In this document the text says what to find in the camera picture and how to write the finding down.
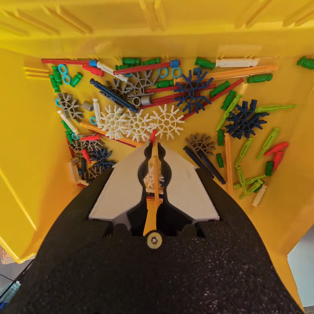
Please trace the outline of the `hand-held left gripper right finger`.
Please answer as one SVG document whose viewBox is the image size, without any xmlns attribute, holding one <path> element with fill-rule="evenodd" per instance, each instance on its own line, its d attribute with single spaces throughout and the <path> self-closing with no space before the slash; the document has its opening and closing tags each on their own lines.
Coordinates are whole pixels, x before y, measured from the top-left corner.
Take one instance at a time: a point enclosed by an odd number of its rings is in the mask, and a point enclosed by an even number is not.
<svg viewBox="0 0 314 314">
<path fill-rule="evenodd" d="M 219 221 L 198 168 L 166 145 L 158 143 L 161 174 L 164 177 L 163 202 L 157 209 L 157 230 L 176 236 L 186 225 Z"/>
</svg>

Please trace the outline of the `pile of colourful building pieces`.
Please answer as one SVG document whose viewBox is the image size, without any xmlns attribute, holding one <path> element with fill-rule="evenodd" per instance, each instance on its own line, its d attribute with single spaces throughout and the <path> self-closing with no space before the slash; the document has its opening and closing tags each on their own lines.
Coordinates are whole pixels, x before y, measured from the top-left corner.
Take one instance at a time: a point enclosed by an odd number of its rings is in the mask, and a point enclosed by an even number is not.
<svg viewBox="0 0 314 314">
<path fill-rule="evenodd" d="M 66 131 L 73 161 L 69 163 L 74 183 L 65 170 L 51 184 L 54 200 L 65 204 L 101 171 L 114 165 L 100 137 L 139 147 L 156 137 L 173 140 L 181 132 L 187 154 L 195 163 L 208 163 L 215 143 L 196 131 L 216 131 L 216 164 L 226 170 L 225 180 L 214 166 L 210 171 L 230 189 L 243 189 L 244 198 L 258 194 L 262 180 L 272 176 L 280 164 L 294 119 L 313 95 L 313 59 L 302 57 L 296 66 L 257 66 L 255 59 L 217 60 L 221 67 L 238 69 L 208 73 L 209 60 L 183 75 L 180 61 L 159 58 L 140 65 L 139 58 L 123 59 L 116 70 L 97 60 L 42 59 L 52 65 L 50 78 Z"/>
</svg>

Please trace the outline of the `yellow plastic bin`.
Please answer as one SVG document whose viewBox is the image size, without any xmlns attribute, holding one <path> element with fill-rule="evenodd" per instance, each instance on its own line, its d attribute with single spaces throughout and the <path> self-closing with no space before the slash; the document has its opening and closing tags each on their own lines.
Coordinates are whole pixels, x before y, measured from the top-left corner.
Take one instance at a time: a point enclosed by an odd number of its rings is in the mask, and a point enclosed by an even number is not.
<svg viewBox="0 0 314 314">
<path fill-rule="evenodd" d="M 242 83 L 257 106 L 296 104 L 264 119 L 240 166 L 262 174 L 257 160 L 273 130 L 289 147 L 260 204 L 231 194 L 257 228 L 285 288 L 301 305 L 287 254 L 313 224 L 313 1 L 1 1 L 1 245 L 17 261 L 35 254 L 61 210 L 82 189 L 69 175 L 64 127 L 49 80 L 27 78 L 41 58 L 179 59 L 183 74 L 196 57 L 258 58 L 277 65 L 270 82 Z"/>
</svg>

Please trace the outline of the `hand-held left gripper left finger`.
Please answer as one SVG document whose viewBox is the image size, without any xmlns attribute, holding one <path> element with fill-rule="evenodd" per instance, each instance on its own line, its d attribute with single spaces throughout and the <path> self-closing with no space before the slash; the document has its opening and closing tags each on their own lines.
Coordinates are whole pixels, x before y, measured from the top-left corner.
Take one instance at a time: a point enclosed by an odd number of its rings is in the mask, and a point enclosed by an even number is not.
<svg viewBox="0 0 314 314">
<path fill-rule="evenodd" d="M 147 142 L 114 165 L 89 219 L 124 224 L 133 236 L 143 235 L 148 213 L 144 178 L 152 148 Z"/>
</svg>

